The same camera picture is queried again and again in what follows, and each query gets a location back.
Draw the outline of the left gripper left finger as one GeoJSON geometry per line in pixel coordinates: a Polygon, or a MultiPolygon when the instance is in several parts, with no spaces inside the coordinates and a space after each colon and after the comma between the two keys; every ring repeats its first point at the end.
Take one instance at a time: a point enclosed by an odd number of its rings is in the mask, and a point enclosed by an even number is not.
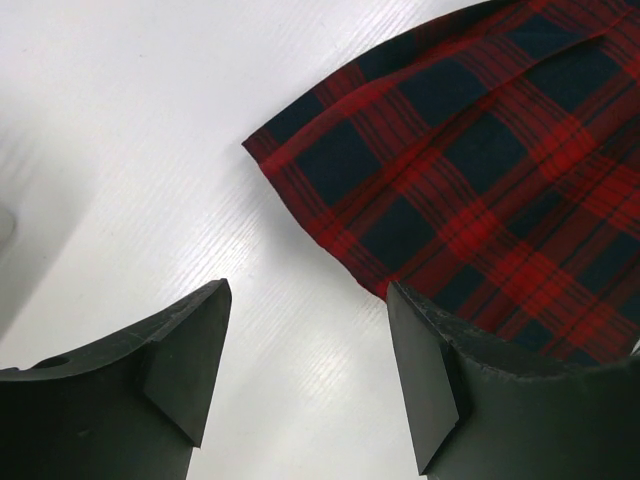
{"type": "Polygon", "coordinates": [[[183,479],[206,422],[231,290],[211,281],[83,347],[1,373],[5,479],[183,479]]]}

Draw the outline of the red plaid pleated skirt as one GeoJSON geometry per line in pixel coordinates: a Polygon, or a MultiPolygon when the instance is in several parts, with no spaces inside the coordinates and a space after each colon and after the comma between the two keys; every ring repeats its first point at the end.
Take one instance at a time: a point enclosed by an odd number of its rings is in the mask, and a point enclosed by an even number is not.
{"type": "Polygon", "coordinates": [[[453,11],[339,68],[243,145],[372,294],[404,283],[581,366],[637,344],[637,2],[453,11]]]}

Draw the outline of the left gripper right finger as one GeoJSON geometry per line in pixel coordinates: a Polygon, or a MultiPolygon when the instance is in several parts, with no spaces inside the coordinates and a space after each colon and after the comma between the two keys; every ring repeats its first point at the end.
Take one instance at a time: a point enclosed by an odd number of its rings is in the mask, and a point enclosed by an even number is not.
{"type": "Polygon", "coordinates": [[[638,477],[637,356],[595,367],[543,357],[399,283],[386,304],[420,475],[638,477]]]}

